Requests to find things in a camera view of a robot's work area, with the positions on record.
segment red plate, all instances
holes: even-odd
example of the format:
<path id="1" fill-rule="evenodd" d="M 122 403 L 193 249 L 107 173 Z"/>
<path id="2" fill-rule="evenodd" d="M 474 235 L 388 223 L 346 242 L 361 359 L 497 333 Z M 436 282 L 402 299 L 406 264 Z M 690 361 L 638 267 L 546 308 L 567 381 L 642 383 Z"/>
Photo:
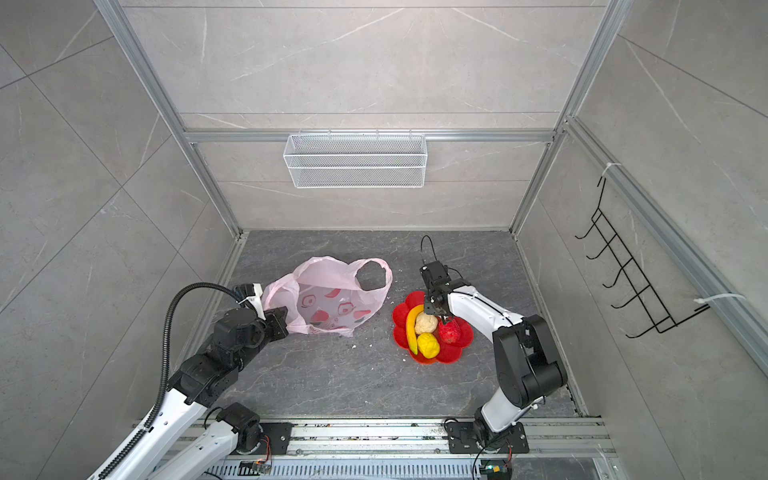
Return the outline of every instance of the red plate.
<path id="1" fill-rule="evenodd" d="M 392 332 L 392 338 L 395 339 L 395 343 L 397 343 L 399 347 L 408 350 L 411 358 L 423 365 L 430 365 L 435 362 L 458 362 L 458 360 L 462 358 L 462 350 L 472 344 L 472 341 L 475 339 L 475 332 L 472 330 L 472 326 L 470 326 L 466 320 L 458 318 L 457 316 L 453 317 L 452 321 L 457 322 L 459 328 L 462 331 L 462 336 L 458 339 L 458 342 L 445 343 L 440 338 L 439 331 L 437 329 L 432 332 L 432 335 L 435 336 L 438 343 L 440 344 L 440 353 L 438 353 L 435 358 L 425 358 L 421 353 L 418 355 L 413 355 L 413 352 L 411 352 L 411 349 L 408 347 L 408 337 L 406 335 L 406 320 L 408 319 L 408 312 L 410 312 L 414 306 L 422 305 L 423 303 L 424 292 L 415 291 L 406 297 L 406 301 L 404 303 L 400 303 L 395 307 L 395 309 L 392 311 L 392 321 L 395 323 L 395 329 Z"/>

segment wire mesh basket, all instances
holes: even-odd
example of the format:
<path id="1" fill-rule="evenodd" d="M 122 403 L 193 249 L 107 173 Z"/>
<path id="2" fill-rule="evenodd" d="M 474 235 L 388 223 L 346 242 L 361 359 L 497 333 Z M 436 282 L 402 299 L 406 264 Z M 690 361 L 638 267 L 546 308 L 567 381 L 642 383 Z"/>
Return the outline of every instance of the wire mesh basket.
<path id="1" fill-rule="evenodd" d="M 423 187 L 423 134 L 294 134 L 283 153 L 296 188 Z"/>

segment black metal hook rack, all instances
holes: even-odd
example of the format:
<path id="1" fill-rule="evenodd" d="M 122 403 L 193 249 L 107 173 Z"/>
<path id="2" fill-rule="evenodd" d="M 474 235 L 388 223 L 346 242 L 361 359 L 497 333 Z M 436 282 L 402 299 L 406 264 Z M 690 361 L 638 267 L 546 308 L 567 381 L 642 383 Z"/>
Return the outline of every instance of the black metal hook rack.
<path id="1" fill-rule="evenodd" d="M 590 217 L 590 221 L 591 221 L 592 225 L 589 227 L 589 230 L 587 230 L 587 233 L 585 233 L 581 237 L 579 237 L 578 235 L 575 235 L 575 237 L 578 238 L 579 240 L 583 240 L 584 238 L 586 238 L 587 235 L 589 235 L 589 233 L 592 230 L 596 230 L 600 234 L 600 237 L 605 242 L 605 246 L 603 247 L 602 250 L 600 250 L 600 252 L 597 255 L 595 255 L 594 257 L 590 257 L 589 255 L 587 255 L 587 258 L 589 260 L 596 260 L 600 255 L 603 254 L 603 252 L 608 250 L 608 251 L 611 252 L 611 255 L 613 255 L 614 259 L 616 260 L 616 264 L 619 266 L 619 271 L 618 271 L 618 273 L 616 273 L 616 278 L 614 278 L 613 283 L 611 283 L 611 285 L 606 285 L 605 283 L 603 283 L 603 286 L 605 288 L 613 288 L 614 286 L 616 286 L 616 283 L 618 282 L 619 277 L 623 273 L 624 276 L 627 278 L 627 282 L 629 282 L 630 286 L 632 287 L 632 290 L 634 291 L 634 295 L 629 300 L 624 302 L 622 305 L 611 305 L 611 307 L 613 307 L 615 309 L 624 308 L 627 305 L 629 305 L 632 302 L 632 300 L 638 299 L 640 301 L 640 304 L 643 306 L 643 310 L 648 315 L 648 319 L 651 322 L 651 326 L 648 327 L 647 329 L 645 329 L 644 331 L 638 333 L 637 335 L 627 335 L 627 338 L 636 339 L 636 338 L 641 337 L 641 336 L 645 335 L 646 333 L 650 332 L 652 329 L 656 329 L 656 331 L 659 332 L 659 333 L 664 333 L 664 332 L 666 332 L 666 331 L 668 331 L 670 329 L 673 329 L 674 327 L 679 326 L 682 323 L 685 323 L 686 321 L 694 318 L 699 313 L 702 313 L 702 312 L 708 310 L 710 308 L 709 305 L 702 305 L 702 306 L 696 308 L 691 315 L 687 316 L 686 318 L 684 318 L 682 320 L 675 320 L 672 317 L 672 314 L 667 309 L 667 306 L 664 305 L 664 301 L 662 301 L 661 297 L 659 297 L 659 294 L 656 292 L 656 289 L 650 283 L 650 280 L 648 279 L 648 277 L 645 275 L 645 272 L 643 271 L 642 266 L 637 262 L 637 260 L 635 260 L 634 255 L 627 248 L 627 244 L 624 243 L 624 240 L 618 234 L 618 232 L 614 228 L 614 226 L 611 223 L 611 221 L 605 216 L 605 212 L 603 212 L 603 210 L 601 209 L 601 204 L 602 204 L 602 201 L 603 201 L 603 193 L 605 192 L 605 177 L 601 177 L 600 180 L 598 181 L 598 188 L 601 189 L 600 190 L 600 199 L 598 200 L 598 207 L 594 210 L 594 213 Z M 601 218 L 605 220 L 606 224 L 610 227 L 612 233 L 611 232 L 607 232 L 607 231 L 604 232 L 603 230 L 601 230 L 600 226 L 598 226 L 598 221 Z M 614 251 L 614 248 L 611 246 L 611 243 L 613 243 L 615 240 L 618 240 L 618 242 L 621 243 L 621 246 L 627 251 L 627 254 L 629 255 L 629 260 L 627 260 L 626 262 L 622 262 L 621 260 L 619 260 L 618 255 Z M 637 289 L 639 286 L 635 285 L 635 282 L 632 281 L 632 279 L 629 276 L 629 273 L 627 273 L 627 270 L 626 270 L 631 264 L 633 264 L 634 267 L 636 267 L 637 270 L 641 273 L 641 275 L 643 276 L 643 280 L 645 282 L 645 286 L 643 286 L 639 290 Z M 654 316 L 650 313 L 650 310 L 648 309 L 647 301 L 644 300 L 643 297 L 642 297 L 642 293 L 644 293 L 647 290 L 650 290 L 650 293 L 652 293 L 656 297 L 656 300 L 661 305 L 661 308 L 664 309 L 664 318 L 662 318 L 659 321 L 655 321 L 654 320 Z M 666 322 L 668 320 L 671 321 L 671 325 L 667 325 L 667 326 L 662 326 L 661 325 L 662 323 L 664 323 L 664 322 Z"/>

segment vent grille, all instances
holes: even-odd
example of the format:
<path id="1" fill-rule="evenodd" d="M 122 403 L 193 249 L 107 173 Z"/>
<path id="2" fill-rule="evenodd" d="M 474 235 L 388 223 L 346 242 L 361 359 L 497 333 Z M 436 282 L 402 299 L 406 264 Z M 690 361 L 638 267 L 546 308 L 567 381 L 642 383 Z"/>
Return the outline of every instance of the vent grille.
<path id="1" fill-rule="evenodd" d="M 269 478 L 271 480 L 302 479 L 360 479 L 407 478 L 411 480 L 437 480 L 471 478 L 472 461 L 468 459 L 387 459 L 387 460 L 317 460 L 314 462 L 284 460 L 276 463 L 269 473 L 256 473 L 240 468 L 237 460 L 226 460 L 209 471 L 225 480 Z"/>

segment yellow banana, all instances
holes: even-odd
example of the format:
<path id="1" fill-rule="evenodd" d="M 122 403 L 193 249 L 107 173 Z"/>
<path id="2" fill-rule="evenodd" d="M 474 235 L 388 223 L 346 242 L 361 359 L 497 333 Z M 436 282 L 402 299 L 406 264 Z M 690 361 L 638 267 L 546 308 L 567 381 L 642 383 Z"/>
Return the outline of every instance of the yellow banana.
<path id="1" fill-rule="evenodd" d="M 414 306 L 410 312 L 408 312 L 408 318 L 406 319 L 406 337 L 408 338 L 408 347 L 411 349 L 414 355 L 419 354 L 419 342 L 416 339 L 416 317 L 424 311 L 423 305 Z"/>

